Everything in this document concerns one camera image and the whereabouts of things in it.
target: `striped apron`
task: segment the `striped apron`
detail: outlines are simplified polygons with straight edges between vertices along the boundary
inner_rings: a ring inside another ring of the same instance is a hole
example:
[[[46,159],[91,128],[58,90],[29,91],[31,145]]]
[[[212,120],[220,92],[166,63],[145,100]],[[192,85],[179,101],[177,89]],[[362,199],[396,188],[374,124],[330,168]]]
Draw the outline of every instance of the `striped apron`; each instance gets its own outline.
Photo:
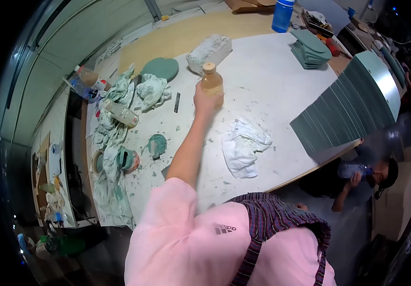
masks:
[[[288,205],[282,199],[267,193],[248,193],[230,199],[228,202],[243,204],[248,211],[250,245],[243,262],[232,280],[232,286],[247,285],[252,275],[263,242],[279,231],[295,226],[309,228],[317,237],[318,251],[321,253],[319,269],[314,286],[323,283],[326,267],[325,251],[331,238],[328,223],[314,214]]]

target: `adidas logo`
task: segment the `adidas logo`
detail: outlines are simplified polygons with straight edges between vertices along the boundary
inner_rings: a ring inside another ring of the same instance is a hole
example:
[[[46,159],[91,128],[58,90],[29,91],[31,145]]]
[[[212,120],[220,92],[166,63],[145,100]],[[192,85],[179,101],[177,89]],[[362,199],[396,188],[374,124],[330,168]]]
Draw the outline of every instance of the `adidas logo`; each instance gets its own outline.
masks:
[[[219,223],[212,223],[212,226],[215,228],[215,233],[216,234],[225,234],[228,232],[233,232],[237,230],[234,226],[226,226],[224,224],[219,224]]]

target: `pink t-shirt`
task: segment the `pink t-shirt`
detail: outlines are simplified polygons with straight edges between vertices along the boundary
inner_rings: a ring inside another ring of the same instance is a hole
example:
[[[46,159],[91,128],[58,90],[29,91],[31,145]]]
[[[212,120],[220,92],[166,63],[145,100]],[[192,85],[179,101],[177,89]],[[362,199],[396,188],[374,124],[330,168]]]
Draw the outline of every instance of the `pink t-shirt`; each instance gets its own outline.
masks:
[[[195,217],[196,203],[195,190],[178,178],[152,190],[129,244],[126,285],[230,285],[250,243],[247,209],[229,202]],[[312,286],[317,248],[308,228],[278,232],[263,243],[248,285]],[[323,285],[336,285],[328,262]]]

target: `towel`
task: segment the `towel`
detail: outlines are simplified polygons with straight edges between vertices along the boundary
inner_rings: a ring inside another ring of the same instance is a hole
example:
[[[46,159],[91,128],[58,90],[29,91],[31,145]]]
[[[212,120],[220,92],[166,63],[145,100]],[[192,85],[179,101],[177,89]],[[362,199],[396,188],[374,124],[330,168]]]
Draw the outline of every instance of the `towel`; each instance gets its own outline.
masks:
[[[228,134],[221,139],[226,165],[235,178],[258,176],[255,152],[263,152],[271,144],[270,135],[245,118],[234,120]]]

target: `stack of green foam sheets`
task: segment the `stack of green foam sheets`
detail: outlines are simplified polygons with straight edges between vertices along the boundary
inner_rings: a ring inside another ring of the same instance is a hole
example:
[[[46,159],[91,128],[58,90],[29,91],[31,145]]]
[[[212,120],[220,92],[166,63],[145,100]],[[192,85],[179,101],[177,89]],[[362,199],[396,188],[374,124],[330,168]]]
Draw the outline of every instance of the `stack of green foam sheets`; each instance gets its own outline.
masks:
[[[293,30],[298,40],[291,45],[291,51],[305,70],[317,69],[331,59],[331,52],[309,30]]]
[[[400,104],[388,67],[365,51],[290,125],[306,152],[315,153],[394,124]]]

